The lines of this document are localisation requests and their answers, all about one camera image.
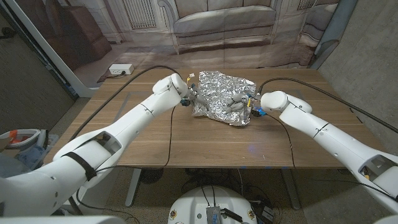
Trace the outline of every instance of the electrical outlet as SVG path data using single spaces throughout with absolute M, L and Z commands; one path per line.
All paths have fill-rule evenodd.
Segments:
M 126 72 L 126 75 L 130 75 L 134 71 L 134 66 L 132 64 L 113 64 L 109 71 L 112 75 L 120 75 L 123 71 Z

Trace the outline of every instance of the foil-wrapped object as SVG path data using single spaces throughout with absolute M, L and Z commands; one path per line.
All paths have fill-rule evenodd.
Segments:
M 243 109 L 229 113 L 226 113 L 223 108 L 234 94 L 254 95 L 256 84 L 252 81 L 225 75 L 219 71 L 204 71 L 199 73 L 198 90 L 207 101 L 207 105 L 195 101 L 192 115 L 207 116 L 235 126 L 244 126 L 250 122 L 250 107 L 245 106 Z

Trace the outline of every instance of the table leg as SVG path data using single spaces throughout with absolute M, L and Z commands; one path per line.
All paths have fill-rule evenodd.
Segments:
M 139 176 L 141 175 L 141 169 L 134 169 L 131 176 L 129 192 L 127 193 L 126 202 L 124 203 L 127 207 L 132 206 L 132 201 L 136 194 Z
M 292 171 L 290 169 L 281 169 L 282 177 L 286 185 L 287 193 L 292 203 L 292 208 L 298 210 L 301 208 L 299 196 L 297 195 L 297 189 L 293 180 Z

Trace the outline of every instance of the black strap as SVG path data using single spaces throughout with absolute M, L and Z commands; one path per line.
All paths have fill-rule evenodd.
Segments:
M 78 154 L 74 153 L 74 152 L 68 152 L 63 156 L 68 156 L 70 158 L 72 158 L 74 161 L 76 161 L 77 163 L 79 163 L 82 168 L 84 168 L 84 170 L 86 170 L 86 177 L 87 177 L 87 181 L 90 181 L 91 178 L 96 177 L 97 173 L 95 172 L 94 168 L 92 168 L 88 162 L 86 162 L 82 157 L 80 157 Z

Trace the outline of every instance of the couch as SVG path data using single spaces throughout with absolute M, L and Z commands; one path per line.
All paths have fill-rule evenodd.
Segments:
M 157 0 L 164 7 L 177 54 L 181 49 L 272 43 L 278 0 Z
M 46 0 L 45 4 L 43 0 L 16 2 L 71 70 L 112 50 L 86 7 L 63 7 L 57 0 Z

